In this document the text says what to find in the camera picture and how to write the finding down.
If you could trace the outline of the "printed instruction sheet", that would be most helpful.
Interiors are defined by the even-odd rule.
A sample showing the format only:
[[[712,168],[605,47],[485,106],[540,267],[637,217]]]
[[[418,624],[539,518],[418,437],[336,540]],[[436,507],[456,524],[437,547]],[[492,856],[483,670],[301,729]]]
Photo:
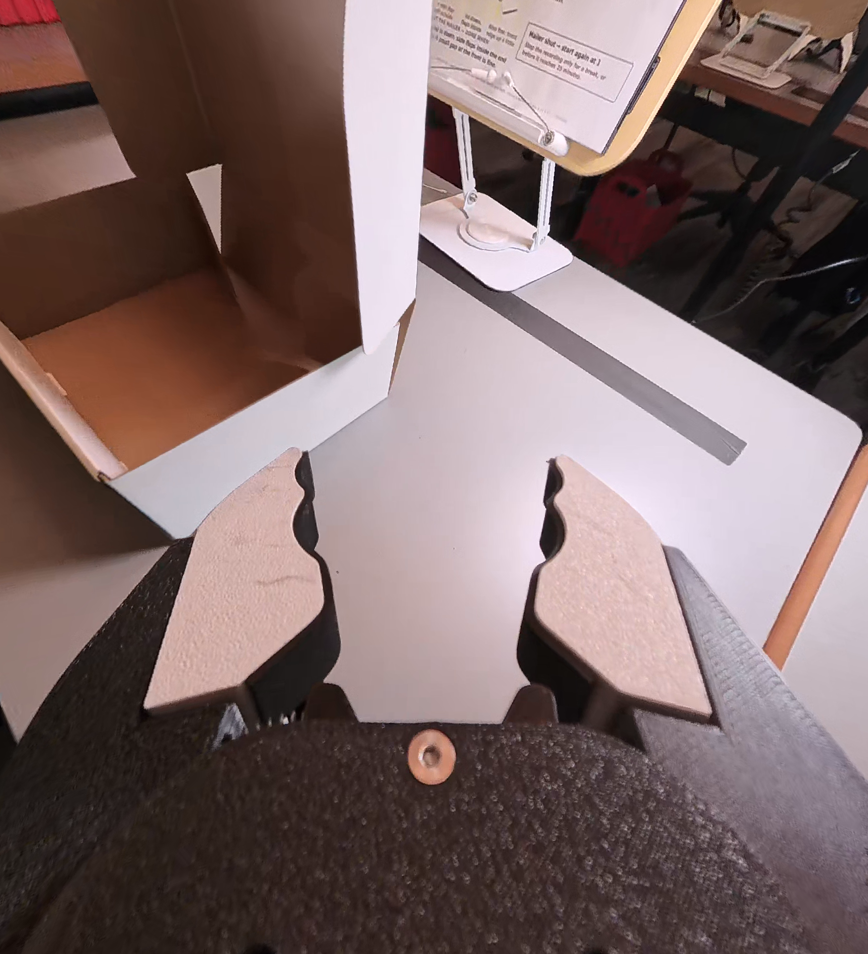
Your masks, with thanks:
[[[429,90],[556,157],[603,154],[685,2],[437,1]]]

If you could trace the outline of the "white laptop stand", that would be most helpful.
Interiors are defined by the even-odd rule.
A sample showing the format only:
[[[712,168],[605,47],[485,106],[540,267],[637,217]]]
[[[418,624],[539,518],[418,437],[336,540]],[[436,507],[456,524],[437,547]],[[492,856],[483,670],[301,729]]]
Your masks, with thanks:
[[[726,45],[701,65],[763,89],[786,85],[791,79],[786,65],[817,39],[808,22],[769,10],[736,12],[732,24],[736,30]]]

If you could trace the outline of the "white document stand wooden board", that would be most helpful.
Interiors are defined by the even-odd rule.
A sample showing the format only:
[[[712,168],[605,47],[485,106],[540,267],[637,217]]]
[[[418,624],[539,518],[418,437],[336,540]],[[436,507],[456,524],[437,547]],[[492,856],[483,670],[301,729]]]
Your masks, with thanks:
[[[499,292],[518,290],[568,266],[573,258],[571,252],[550,237],[555,172],[562,168],[580,176],[607,173],[621,164],[640,142],[718,6],[718,2],[712,1],[680,2],[685,2],[685,6],[660,52],[658,65],[601,155],[571,145],[566,156],[556,157],[492,123],[478,121],[453,102],[433,95],[428,79],[429,94],[452,108],[461,190],[457,195],[442,197],[422,207],[421,236],[486,287]],[[536,223],[525,221],[505,208],[476,184],[474,120],[541,159]]]

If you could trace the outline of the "wooden desk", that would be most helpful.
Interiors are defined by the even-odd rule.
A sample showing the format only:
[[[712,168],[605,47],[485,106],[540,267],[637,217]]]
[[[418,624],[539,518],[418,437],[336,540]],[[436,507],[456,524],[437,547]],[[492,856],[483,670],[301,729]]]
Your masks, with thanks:
[[[799,125],[809,126],[814,121],[844,78],[824,60],[797,59],[783,69],[789,79],[782,86],[762,86],[745,76],[724,73],[709,65],[709,60],[724,45],[723,35],[716,30],[708,31],[690,54],[679,74],[680,80],[715,90],[727,98]],[[833,136],[841,142],[868,151],[868,88],[838,125]]]

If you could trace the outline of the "brown cardboard box with lid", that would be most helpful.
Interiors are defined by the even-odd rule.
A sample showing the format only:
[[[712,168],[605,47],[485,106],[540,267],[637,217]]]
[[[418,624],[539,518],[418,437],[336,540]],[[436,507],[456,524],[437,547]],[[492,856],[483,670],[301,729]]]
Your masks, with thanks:
[[[186,537],[389,393],[432,3],[55,6],[133,176],[0,213],[0,362]]]

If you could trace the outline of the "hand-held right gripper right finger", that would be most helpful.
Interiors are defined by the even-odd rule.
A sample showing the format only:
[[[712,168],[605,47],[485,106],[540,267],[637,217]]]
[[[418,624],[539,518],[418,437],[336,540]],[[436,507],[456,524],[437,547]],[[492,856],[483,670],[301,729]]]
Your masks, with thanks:
[[[714,707],[666,557],[621,495],[560,455],[548,464],[542,562],[527,588],[520,668],[564,723],[640,710],[712,723]]]

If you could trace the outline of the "black desk leg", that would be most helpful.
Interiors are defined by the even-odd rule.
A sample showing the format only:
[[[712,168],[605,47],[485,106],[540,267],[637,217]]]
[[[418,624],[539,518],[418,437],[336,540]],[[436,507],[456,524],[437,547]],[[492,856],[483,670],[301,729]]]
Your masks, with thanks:
[[[868,88],[868,42],[857,62],[840,81],[828,103],[809,126],[799,125],[778,115],[738,103],[726,107],[724,116],[705,110],[704,126],[698,131],[707,137],[721,133],[726,145],[756,157],[766,173],[774,171],[766,190],[747,212],[734,221],[726,251],[740,256],[759,233],[768,230],[773,214],[801,177],[816,181],[835,161],[851,152],[857,157],[846,170],[840,187],[845,194],[868,201],[868,151],[841,142],[833,136],[838,125]]]

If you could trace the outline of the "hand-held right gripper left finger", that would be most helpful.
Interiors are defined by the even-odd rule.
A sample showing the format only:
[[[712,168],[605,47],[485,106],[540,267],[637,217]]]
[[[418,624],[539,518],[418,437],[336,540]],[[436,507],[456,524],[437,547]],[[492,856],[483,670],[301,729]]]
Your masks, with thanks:
[[[217,702],[291,716],[325,681],[341,640],[329,567],[317,552],[307,452],[282,453],[204,519],[156,657],[144,709]]]

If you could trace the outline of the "red plastic crate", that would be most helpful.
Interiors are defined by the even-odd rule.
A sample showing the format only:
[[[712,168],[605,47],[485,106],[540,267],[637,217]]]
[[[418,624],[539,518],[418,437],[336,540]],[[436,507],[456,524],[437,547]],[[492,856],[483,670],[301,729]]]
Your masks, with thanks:
[[[646,159],[629,159],[599,181],[573,241],[625,267],[668,233],[690,194],[677,153],[660,149]]]

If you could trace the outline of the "black tape strip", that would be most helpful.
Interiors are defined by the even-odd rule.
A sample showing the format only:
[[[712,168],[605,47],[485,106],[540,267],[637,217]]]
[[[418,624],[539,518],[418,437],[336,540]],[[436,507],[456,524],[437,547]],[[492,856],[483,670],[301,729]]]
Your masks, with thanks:
[[[725,426],[623,364],[538,307],[512,292],[499,292],[486,287],[426,238],[419,240],[418,260],[718,462],[726,466],[734,464],[747,447],[742,438]]]

